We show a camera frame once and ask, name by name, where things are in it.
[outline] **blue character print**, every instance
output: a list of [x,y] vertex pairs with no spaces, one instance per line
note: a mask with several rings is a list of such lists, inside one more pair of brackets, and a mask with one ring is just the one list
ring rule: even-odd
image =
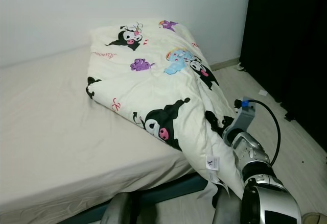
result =
[[166,59],[171,62],[171,65],[164,72],[172,75],[185,68],[186,62],[191,62],[195,57],[186,49],[176,48],[166,55]]

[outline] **white bed sheet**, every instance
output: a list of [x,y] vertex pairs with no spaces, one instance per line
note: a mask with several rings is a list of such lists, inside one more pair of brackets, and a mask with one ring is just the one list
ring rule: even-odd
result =
[[1,69],[1,223],[58,223],[192,168],[85,93],[89,47]]

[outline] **pink nose character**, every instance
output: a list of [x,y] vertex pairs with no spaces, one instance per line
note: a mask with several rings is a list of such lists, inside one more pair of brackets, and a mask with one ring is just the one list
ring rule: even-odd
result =
[[168,138],[169,138],[168,131],[167,131],[165,128],[160,129],[160,131],[159,131],[159,137],[160,137],[162,140],[167,141]]

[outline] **black cable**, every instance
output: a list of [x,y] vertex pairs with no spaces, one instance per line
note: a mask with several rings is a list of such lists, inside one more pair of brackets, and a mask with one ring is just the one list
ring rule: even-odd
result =
[[260,101],[254,100],[254,99],[250,99],[250,100],[248,100],[248,101],[249,101],[250,103],[258,103],[258,104],[260,104],[261,106],[263,106],[265,109],[267,109],[268,112],[270,113],[270,115],[272,116],[272,118],[273,118],[275,124],[276,124],[276,128],[277,128],[277,136],[278,136],[278,138],[277,138],[277,148],[276,148],[276,152],[275,152],[274,158],[272,159],[272,161],[271,161],[271,163],[270,163],[270,165],[273,166],[274,163],[275,163],[275,161],[276,161],[276,159],[277,159],[277,156],[278,156],[278,153],[279,153],[279,148],[281,147],[281,129],[279,128],[278,121],[277,121],[275,115],[273,114],[273,112],[270,110],[270,108],[269,108],[266,104],[264,104],[263,102],[260,102]]

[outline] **white wall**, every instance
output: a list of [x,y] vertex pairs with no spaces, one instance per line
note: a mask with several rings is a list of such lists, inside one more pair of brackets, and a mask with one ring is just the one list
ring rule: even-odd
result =
[[0,0],[0,62],[89,44],[119,18],[161,17],[189,27],[211,63],[240,54],[248,0]]

